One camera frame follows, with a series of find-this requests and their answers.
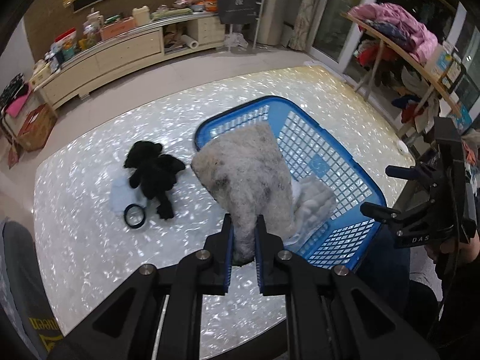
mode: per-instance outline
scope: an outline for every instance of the tiled floor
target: tiled floor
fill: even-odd
[[[257,50],[255,54],[199,52],[132,73],[83,100],[70,100],[58,109],[58,122],[44,149],[24,154],[12,169],[8,169],[5,156],[0,161],[0,217],[7,215],[33,232],[33,194],[38,165],[107,120],[197,85],[241,74],[301,66],[309,60],[311,57],[303,52],[276,48]]]

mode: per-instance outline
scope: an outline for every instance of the black hair tie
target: black hair tie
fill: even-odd
[[[127,219],[128,213],[132,208],[139,208],[143,214],[142,220],[139,223],[130,223]],[[143,208],[141,205],[138,204],[129,204],[126,208],[125,211],[123,212],[123,220],[127,224],[128,227],[132,229],[138,229],[143,226],[146,220],[146,214],[145,214],[145,208]]]

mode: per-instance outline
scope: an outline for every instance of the shopping bag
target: shopping bag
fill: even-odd
[[[222,24],[249,24],[257,19],[256,0],[218,0],[217,5]]]

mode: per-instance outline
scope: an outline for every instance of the metal screw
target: metal screw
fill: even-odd
[[[289,250],[281,250],[277,253],[279,259],[285,261],[292,258],[292,252]]]
[[[206,249],[201,249],[201,250],[199,250],[198,252],[195,253],[195,256],[199,260],[207,260],[207,259],[210,258],[210,252]]]
[[[337,276],[347,276],[349,274],[349,269],[344,265],[336,265],[333,267],[333,272]]]
[[[152,264],[143,264],[140,268],[138,268],[138,271],[142,275],[151,275],[155,269],[155,266]]]

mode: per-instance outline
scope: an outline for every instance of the gray fuzzy rag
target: gray fuzzy rag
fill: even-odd
[[[201,184],[232,216],[234,265],[254,259],[256,218],[283,240],[295,234],[291,176],[268,123],[227,132],[192,159]]]

